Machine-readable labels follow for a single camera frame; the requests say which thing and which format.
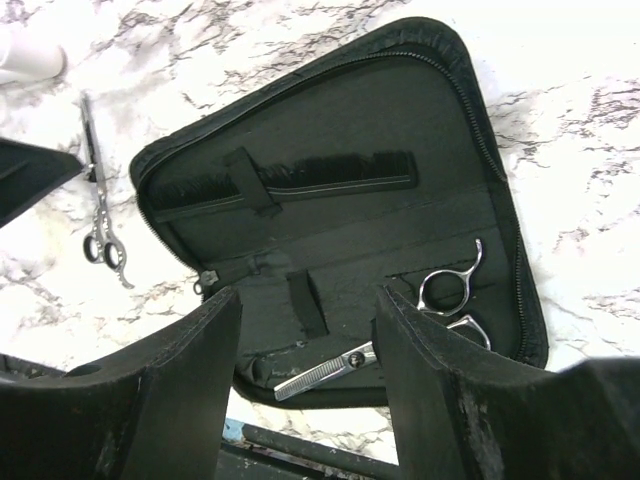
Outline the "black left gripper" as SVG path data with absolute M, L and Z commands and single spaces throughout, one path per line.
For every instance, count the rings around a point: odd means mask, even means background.
M 1 139 L 1 227 L 81 172 L 70 153 Z

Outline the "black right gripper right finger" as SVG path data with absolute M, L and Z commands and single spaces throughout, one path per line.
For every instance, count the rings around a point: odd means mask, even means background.
M 387 287 L 382 362 L 406 479 L 635 479 L 639 363 L 590 359 L 558 373 L 491 352 Z

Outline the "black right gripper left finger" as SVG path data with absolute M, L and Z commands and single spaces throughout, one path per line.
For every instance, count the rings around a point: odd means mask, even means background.
M 241 314 L 226 287 L 62 377 L 2 384 L 2 478 L 213 478 Z

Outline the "silver hair scissors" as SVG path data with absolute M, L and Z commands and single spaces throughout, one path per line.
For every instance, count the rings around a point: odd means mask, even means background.
M 89 97 L 82 93 L 80 110 L 83 133 L 86 140 L 87 174 L 86 178 L 95 188 L 96 207 L 92 216 L 91 231 L 84 237 L 83 253 L 91 264 L 104 264 L 113 271 L 125 289 L 133 289 L 124 274 L 127 252 L 120 239 L 112 231 L 112 222 L 108 206 L 108 189 L 101 153 L 98 147 Z

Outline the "silver thinning scissors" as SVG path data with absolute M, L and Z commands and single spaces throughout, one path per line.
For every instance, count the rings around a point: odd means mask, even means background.
M 418 299 L 416 303 L 416 308 L 418 310 L 444 318 L 452 318 L 466 307 L 471 297 L 472 276 L 480 266 L 484 255 L 482 240 L 480 238 L 476 238 L 474 243 L 476 247 L 476 257 L 474 263 L 469 268 L 466 270 L 434 270 L 423 278 L 418 290 Z M 444 310 L 429 301 L 425 296 L 427 285 L 439 276 L 453 276 L 462 286 L 462 298 L 454 308 Z M 361 370 L 376 361 L 377 356 L 373 342 L 368 341 L 278 384 L 274 388 L 274 398 L 277 402 L 283 402 L 284 400 L 288 400 L 294 396 L 318 388 L 319 386 L 333 381 L 334 379 L 338 379 L 351 374 L 352 372 Z

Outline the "black hair comb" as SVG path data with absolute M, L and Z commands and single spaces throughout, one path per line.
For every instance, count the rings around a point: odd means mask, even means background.
M 287 164 L 259 166 L 250 161 L 264 192 L 275 201 L 314 198 L 418 185 L 415 157 L 406 151 L 357 153 L 311 157 Z M 242 198 L 238 177 L 228 170 L 197 173 L 188 178 L 154 181 L 148 190 L 157 210 L 177 210 L 195 205 L 222 204 Z

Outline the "black zip tool case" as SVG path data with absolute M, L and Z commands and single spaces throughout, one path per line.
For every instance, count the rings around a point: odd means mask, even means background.
M 412 189 L 273 200 L 259 166 L 383 151 L 414 155 Z M 154 181 L 228 170 L 242 198 L 157 210 Z M 274 405 L 274 388 L 366 342 L 375 290 L 416 302 L 434 270 L 484 255 L 466 312 L 492 349 L 541 368 L 548 340 L 518 217 L 469 52 L 446 24 L 379 27 L 138 153 L 130 178 L 160 241 L 211 297 L 243 304 L 232 384 Z

